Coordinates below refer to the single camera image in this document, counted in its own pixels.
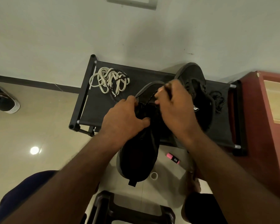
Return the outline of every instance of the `white wall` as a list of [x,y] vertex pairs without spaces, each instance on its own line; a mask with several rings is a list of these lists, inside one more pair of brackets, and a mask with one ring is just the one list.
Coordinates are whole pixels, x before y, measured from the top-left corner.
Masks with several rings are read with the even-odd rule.
[[0,0],[0,75],[80,86],[91,54],[207,79],[280,72],[280,0],[159,0],[157,10],[106,0]]

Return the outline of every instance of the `forearm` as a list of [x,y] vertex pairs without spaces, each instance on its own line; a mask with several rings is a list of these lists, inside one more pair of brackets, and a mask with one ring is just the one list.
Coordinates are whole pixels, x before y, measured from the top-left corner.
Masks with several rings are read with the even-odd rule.
[[185,142],[228,223],[280,223],[280,199],[206,135]]
[[8,223],[79,223],[117,148],[104,135],[89,143],[39,191],[12,213]]

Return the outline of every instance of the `person's left hand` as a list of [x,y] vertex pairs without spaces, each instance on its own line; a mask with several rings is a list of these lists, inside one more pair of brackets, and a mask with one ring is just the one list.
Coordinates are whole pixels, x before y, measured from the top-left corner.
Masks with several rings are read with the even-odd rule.
[[122,99],[105,115],[99,134],[104,134],[112,140],[119,150],[124,144],[140,131],[150,125],[148,117],[138,119],[135,115],[135,106],[138,105],[134,96]]

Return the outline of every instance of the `tangled white shoelace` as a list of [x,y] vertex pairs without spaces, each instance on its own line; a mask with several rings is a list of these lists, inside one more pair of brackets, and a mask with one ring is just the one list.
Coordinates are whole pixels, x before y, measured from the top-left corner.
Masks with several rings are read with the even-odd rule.
[[[115,92],[113,90],[111,90],[112,94],[114,94],[115,96],[117,96],[119,94],[120,91],[124,91],[126,86],[130,83],[130,78],[126,77],[124,79],[121,79],[121,77],[125,77],[126,75],[124,75],[122,72],[116,72],[114,71],[113,68],[108,68],[108,67],[101,67],[99,69],[99,71],[95,74],[93,74],[90,79],[89,79],[89,84],[90,87],[100,87],[101,91],[103,93],[108,93],[111,90],[112,87],[112,83],[114,80],[116,81],[116,89]],[[98,85],[93,85],[93,79],[97,77],[98,80]]]

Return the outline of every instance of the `sneaker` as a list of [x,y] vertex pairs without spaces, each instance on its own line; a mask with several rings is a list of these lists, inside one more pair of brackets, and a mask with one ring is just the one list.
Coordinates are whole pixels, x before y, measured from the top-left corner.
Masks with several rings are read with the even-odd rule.
[[192,95],[196,119],[206,132],[213,120],[215,101],[206,93],[206,80],[201,68],[195,63],[188,63],[179,69],[174,78],[179,79]]
[[149,83],[136,95],[135,115],[139,119],[149,117],[150,126],[128,140],[117,154],[118,172],[134,187],[149,177],[157,161],[162,118],[159,106],[154,104],[154,94],[163,85],[160,81]]
[[9,114],[20,109],[20,103],[0,88],[0,110]]

